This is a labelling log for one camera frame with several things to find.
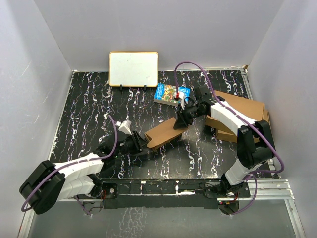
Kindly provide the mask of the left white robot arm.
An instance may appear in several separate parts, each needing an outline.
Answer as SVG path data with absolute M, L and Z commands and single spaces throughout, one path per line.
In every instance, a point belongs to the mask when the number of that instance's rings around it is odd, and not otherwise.
M 147 153 L 147 143 L 136 131 L 131 134 L 119 131 L 84 157 L 63 163 L 41 162 L 19 188 L 25 199 L 21 210 L 33 210 L 40 215 L 63 199 L 100 196 L 102 184 L 97 174 L 110 168 L 118 156 Z

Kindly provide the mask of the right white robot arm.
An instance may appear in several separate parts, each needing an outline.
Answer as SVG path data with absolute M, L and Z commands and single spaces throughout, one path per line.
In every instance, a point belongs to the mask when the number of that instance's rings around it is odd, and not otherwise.
M 237 159 L 225 172 L 214 193 L 231 197 L 246 181 L 249 174 L 274 157 L 275 145 L 266 120 L 257 121 L 234 109 L 222 96 L 210 92 L 206 86 L 194 89 L 194 98 L 183 92 L 174 93 L 178 100 L 174 129 L 185 129 L 193 119 L 209 116 L 224 124 L 237 137 Z

